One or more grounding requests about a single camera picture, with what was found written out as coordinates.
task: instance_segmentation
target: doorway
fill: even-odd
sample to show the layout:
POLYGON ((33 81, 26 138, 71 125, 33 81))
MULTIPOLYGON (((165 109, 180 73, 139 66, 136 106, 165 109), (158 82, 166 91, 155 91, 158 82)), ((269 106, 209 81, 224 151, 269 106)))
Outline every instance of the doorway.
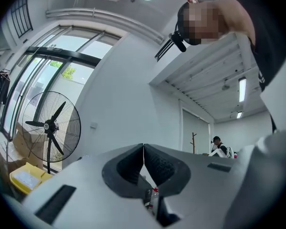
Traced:
POLYGON ((182 151, 193 153, 192 136, 195 140, 195 154, 209 153, 209 124, 183 109, 182 151))

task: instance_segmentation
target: white pipe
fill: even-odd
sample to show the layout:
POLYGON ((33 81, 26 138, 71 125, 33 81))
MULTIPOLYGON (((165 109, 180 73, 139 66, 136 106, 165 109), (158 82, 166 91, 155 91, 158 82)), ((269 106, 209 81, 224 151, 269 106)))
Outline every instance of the white pipe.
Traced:
POLYGON ((70 9, 60 9, 60 10, 48 10, 46 11, 47 18, 59 18, 59 17, 72 17, 72 16, 83 16, 91 19, 100 19, 106 22, 114 23, 115 26, 122 26, 131 29, 135 32, 143 34, 149 39, 157 42, 157 44, 162 44, 164 41, 164 36, 155 31, 154 29, 128 17, 122 16, 117 13, 108 12, 105 10, 97 9, 86 9, 86 8, 70 8, 70 9))

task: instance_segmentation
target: ceiling rail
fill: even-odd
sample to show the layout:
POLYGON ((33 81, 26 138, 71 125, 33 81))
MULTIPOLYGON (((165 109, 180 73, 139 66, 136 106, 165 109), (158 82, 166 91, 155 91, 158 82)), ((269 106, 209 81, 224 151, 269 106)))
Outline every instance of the ceiling rail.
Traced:
POLYGON ((86 9, 86 8, 70 8, 60 10, 46 11, 47 18, 68 18, 68 17, 84 17, 89 21, 102 22, 105 24, 110 23, 119 29, 129 32, 136 32, 148 39, 161 45, 164 41, 164 36, 155 31, 154 29, 128 17, 122 16, 117 13, 108 12, 105 10, 86 9))

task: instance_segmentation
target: yellow box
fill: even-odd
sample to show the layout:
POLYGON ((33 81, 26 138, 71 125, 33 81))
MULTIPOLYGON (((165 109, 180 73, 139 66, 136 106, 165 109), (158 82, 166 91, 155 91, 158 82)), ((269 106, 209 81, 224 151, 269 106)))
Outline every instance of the yellow box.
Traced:
POLYGON ((30 163, 26 163, 10 173, 11 183, 24 194, 29 194, 51 177, 52 175, 38 167, 32 166, 30 163))

